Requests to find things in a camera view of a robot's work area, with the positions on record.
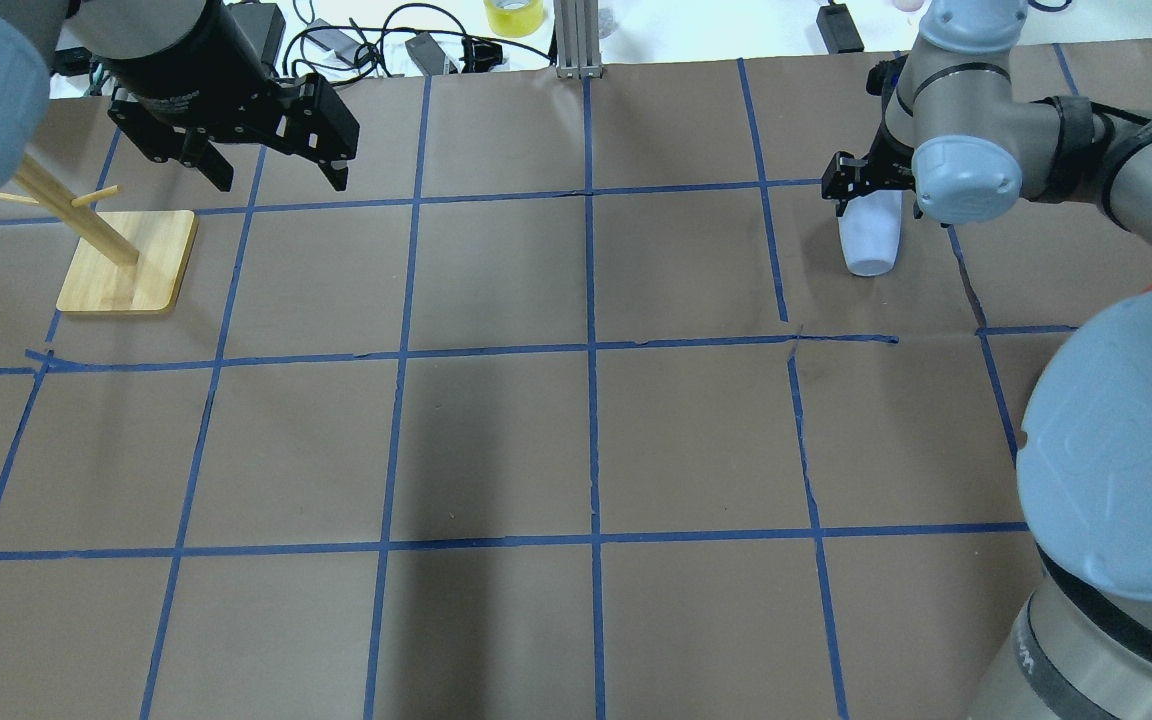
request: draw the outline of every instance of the wooden stand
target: wooden stand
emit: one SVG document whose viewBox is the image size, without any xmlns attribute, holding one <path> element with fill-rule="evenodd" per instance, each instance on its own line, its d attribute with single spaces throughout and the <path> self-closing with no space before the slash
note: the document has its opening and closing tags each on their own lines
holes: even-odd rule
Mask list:
<svg viewBox="0 0 1152 720">
<path fill-rule="evenodd" d="M 115 195 L 115 185 L 76 197 L 31 156 L 15 182 L 29 197 L 0 194 L 0 200 L 43 205 L 78 233 L 56 300 L 61 313 L 154 314 L 175 305 L 198 229 L 192 211 L 96 213 L 88 205 Z"/>
</svg>

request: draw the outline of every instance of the wooden dowel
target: wooden dowel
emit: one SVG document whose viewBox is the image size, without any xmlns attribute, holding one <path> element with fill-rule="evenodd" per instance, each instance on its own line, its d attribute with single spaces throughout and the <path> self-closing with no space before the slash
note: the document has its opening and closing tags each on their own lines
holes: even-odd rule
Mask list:
<svg viewBox="0 0 1152 720">
<path fill-rule="evenodd" d="M 88 209 L 86 205 L 75 209 L 74 192 L 69 192 L 69 188 L 61 184 L 59 179 L 52 176 L 31 156 L 26 154 L 20 160 L 15 181 L 24 188 L 24 191 L 32 195 L 38 204 L 61 222 L 69 225 L 70 229 L 77 232 L 83 240 L 91 243 L 91 247 L 115 265 L 134 265 L 141 258 L 141 251 L 111 228 L 109 223 L 101 220 L 94 210 Z"/>
<path fill-rule="evenodd" d="M 111 184 L 109 187 L 103 187 L 96 192 L 88 192 L 88 195 L 79 195 L 74 197 L 69 202 L 75 209 L 82 209 L 83 205 L 91 205 L 92 202 L 105 200 L 106 197 L 114 197 L 119 192 L 123 192 L 123 187 L 120 184 Z"/>
</svg>

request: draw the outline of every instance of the black cable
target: black cable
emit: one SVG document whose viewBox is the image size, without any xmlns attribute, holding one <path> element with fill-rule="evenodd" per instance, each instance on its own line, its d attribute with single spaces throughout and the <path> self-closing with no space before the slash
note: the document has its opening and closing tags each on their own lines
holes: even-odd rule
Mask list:
<svg viewBox="0 0 1152 720">
<path fill-rule="evenodd" d="M 539 55 L 539 56 L 544 58 L 545 59 L 545 63 L 554 65 L 553 63 L 553 59 L 550 58 L 550 55 L 547 53 L 543 53 L 543 51 L 536 50 L 535 47 L 532 47 L 530 45 L 524 45 L 524 44 L 522 44 L 522 41 L 505 40 L 505 38 L 500 38 L 500 37 L 488 37 L 488 36 L 480 36 L 480 35 L 468 35 L 468 33 L 462 33 L 462 32 L 458 32 L 458 31 L 452 31 L 450 29 L 417 29 L 417 28 L 410 28 L 410 26 L 396 26 L 396 28 L 358 26 L 358 24 L 355 23 L 355 22 L 353 22 L 353 20 L 351 20 L 351 24 L 347 24 L 347 26 L 308 26 L 305 29 L 302 29 L 302 31 L 297 32 L 296 35 L 294 35 L 291 37 L 291 40 L 288 41 L 288 44 L 287 44 L 287 50 L 283 51 L 283 59 L 282 59 L 282 61 L 280 61 L 280 67 L 282 67 L 285 76 L 289 76 L 289 77 L 294 76 L 294 73 L 291 73 L 291 66 L 289 65 L 289 61 L 291 61 L 291 50 L 293 50 L 293 47 L 300 47 L 300 50 L 301 50 L 302 58 L 297 59 L 297 65 L 301 65 L 301 63 L 303 63 L 303 65 L 310 65 L 310 67 L 321 67 L 321 68 L 325 68 L 325 69 L 338 70 L 339 73 L 346 73 L 346 70 L 353 69 L 353 68 L 346 68 L 346 69 L 334 68 L 334 67 L 332 67 L 332 65 L 314 63 L 314 61 L 303 59 L 303 55 L 305 55 L 305 38 L 309 37 L 310 35 L 312 35 L 313 32 L 328 31 L 328 29 L 339 29 L 339 31 L 354 31 L 354 32 L 356 32 L 357 36 L 359 36 L 362 38 L 362 47 L 361 47 L 359 51 L 362 51 L 362 50 L 371 50 L 372 58 L 374 58 L 376 59 L 376 63 L 379 65 L 379 68 L 376 68 L 376 69 L 380 69 L 381 73 L 387 74 L 387 76 L 389 74 L 389 70 L 388 70 L 388 68 L 385 68 L 384 51 L 381 50 L 379 41 L 370 41 L 370 40 L 367 40 L 366 36 L 364 35 L 365 32 L 387 32 L 387 33 L 401 32 L 401 33 L 404 33 L 404 35 L 406 33 L 419 35 L 420 32 L 430 32 L 430 35 L 450 35 L 450 36 L 456 36 L 456 37 L 462 37 L 462 38 L 470 38 L 470 40 L 499 41 L 499 44 L 502 44 L 502 45 L 509 45 L 509 46 L 513 46 L 513 47 L 520 47 L 521 50 L 530 51 L 530 53 L 535 53 L 536 55 Z M 353 83 L 353 82 L 357 82 L 357 79 L 361 79 L 361 78 L 350 78 L 348 81 L 339 81 L 339 82 L 351 82 Z"/>
<path fill-rule="evenodd" d="M 305 15 L 301 14 L 301 0 L 291 0 L 291 12 L 296 13 L 296 18 L 305 24 L 310 24 L 319 18 L 319 10 L 314 8 L 314 0 L 310 0 L 310 18 L 305 18 Z"/>
<path fill-rule="evenodd" d="M 1039 13 L 1060 13 L 1061 10 L 1069 9 L 1071 3 L 1074 3 L 1074 0 L 1064 0 L 1061 5 L 1043 5 L 1038 0 L 1029 0 L 1030 8 L 1037 9 Z"/>
</svg>

